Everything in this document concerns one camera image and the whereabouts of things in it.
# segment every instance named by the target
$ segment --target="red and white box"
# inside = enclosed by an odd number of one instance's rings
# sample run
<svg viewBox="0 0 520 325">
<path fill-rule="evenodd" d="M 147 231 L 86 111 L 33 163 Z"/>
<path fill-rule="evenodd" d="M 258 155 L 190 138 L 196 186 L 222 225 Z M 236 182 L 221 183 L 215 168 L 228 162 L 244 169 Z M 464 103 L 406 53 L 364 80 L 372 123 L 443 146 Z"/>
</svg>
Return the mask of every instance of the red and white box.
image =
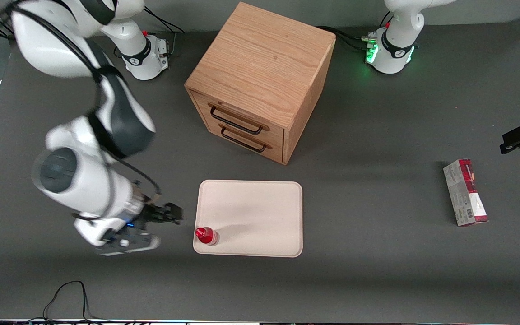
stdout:
<svg viewBox="0 0 520 325">
<path fill-rule="evenodd" d="M 475 175 L 470 159 L 459 159 L 442 169 L 448 193 L 460 227 L 487 222 L 487 212 L 475 187 Z"/>
</svg>

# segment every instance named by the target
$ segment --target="gray table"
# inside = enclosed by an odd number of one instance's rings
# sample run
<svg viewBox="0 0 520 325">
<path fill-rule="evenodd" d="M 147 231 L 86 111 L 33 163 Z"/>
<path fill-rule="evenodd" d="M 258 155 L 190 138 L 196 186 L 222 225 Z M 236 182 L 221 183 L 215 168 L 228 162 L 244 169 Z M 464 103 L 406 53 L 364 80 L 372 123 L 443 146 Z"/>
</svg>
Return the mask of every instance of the gray table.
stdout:
<svg viewBox="0 0 520 325">
<path fill-rule="evenodd" d="M 126 74 L 158 129 L 130 162 L 186 220 L 150 227 L 160 248 L 110 258 L 30 179 L 47 130 L 89 108 L 93 83 L 45 76 L 14 49 L 0 89 L 0 317 L 38 316 L 60 284 L 80 279 L 93 313 L 110 318 L 520 323 L 520 150 L 499 153 L 520 125 L 520 21 L 427 27 L 394 76 L 339 42 L 287 167 L 206 131 L 182 85 L 213 37 L 180 35 L 156 80 Z M 454 222 L 441 167 L 458 158 L 473 159 L 487 224 Z M 205 179 L 299 182 L 302 255 L 196 254 Z M 79 310 L 73 287 L 50 312 Z"/>
</svg>

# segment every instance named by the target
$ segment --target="wooden cube cabinet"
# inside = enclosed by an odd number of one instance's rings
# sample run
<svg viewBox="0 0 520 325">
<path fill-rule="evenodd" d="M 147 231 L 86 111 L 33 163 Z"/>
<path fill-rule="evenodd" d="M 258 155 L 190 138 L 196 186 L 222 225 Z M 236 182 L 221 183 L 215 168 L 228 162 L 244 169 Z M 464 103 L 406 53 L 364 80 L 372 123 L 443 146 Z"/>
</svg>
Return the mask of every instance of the wooden cube cabinet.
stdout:
<svg viewBox="0 0 520 325">
<path fill-rule="evenodd" d="M 184 85 L 215 135 L 286 165 L 336 37 L 240 2 Z"/>
</svg>

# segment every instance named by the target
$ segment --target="black metal handle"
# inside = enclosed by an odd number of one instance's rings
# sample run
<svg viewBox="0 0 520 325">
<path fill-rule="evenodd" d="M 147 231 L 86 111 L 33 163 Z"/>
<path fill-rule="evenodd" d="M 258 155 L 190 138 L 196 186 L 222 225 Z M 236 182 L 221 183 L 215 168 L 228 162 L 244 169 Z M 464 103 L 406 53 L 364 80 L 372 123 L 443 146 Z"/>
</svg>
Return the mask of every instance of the black metal handle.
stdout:
<svg viewBox="0 0 520 325">
<path fill-rule="evenodd" d="M 252 150 L 253 152 L 258 152 L 258 153 L 264 152 L 264 150 L 266 150 L 266 145 L 265 144 L 262 146 L 261 149 L 256 149 L 256 148 L 252 147 L 249 144 L 245 144 L 244 142 L 241 142 L 240 140 L 234 139 L 233 137 L 225 134 L 224 133 L 225 131 L 226 131 L 226 128 L 223 127 L 222 128 L 222 132 L 220 132 L 224 138 L 226 138 L 226 139 L 228 139 L 228 140 L 230 140 L 232 142 L 235 142 L 235 143 L 239 144 L 240 146 L 243 146 L 244 148 L 248 148 L 248 149 Z"/>
<path fill-rule="evenodd" d="M 232 121 L 228 121 L 227 119 L 225 119 L 223 117 L 217 116 L 216 114 L 214 114 L 215 111 L 216 111 L 216 107 L 212 106 L 212 109 L 210 109 L 210 114 L 212 115 L 212 117 L 214 117 L 216 120 L 220 120 L 220 121 L 226 123 L 227 125 L 231 125 L 231 126 L 237 128 L 237 129 L 240 129 L 240 130 L 242 130 L 244 132 L 250 133 L 251 135 L 258 135 L 260 133 L 260 131 L 262 131 L 262 126 L 261 125 L 258 127 L 258 130 L 252 131 L 249 128 L 245 128 L 245 127 L 243 127 L 241 125 L 238 125 L 238 124 L 236 124 L 236 123 L 234 123 Z"/>
</svg>

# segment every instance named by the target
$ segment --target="plastic bottle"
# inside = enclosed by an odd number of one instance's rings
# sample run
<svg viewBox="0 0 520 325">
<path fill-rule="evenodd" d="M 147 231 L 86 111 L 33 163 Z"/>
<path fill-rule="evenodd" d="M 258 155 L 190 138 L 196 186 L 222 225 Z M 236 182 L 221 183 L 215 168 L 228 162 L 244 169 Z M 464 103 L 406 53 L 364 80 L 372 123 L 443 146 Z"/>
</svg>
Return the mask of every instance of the plastic bottle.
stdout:
<svg viewBox="0 0 520 325">
<path fill-rule="evenodd" d="M 199 227 L 196 229 L 196 237 L 206 245 L 216 245 L 219 240 L 218 232 L 210 227 Z"/>
</svg>

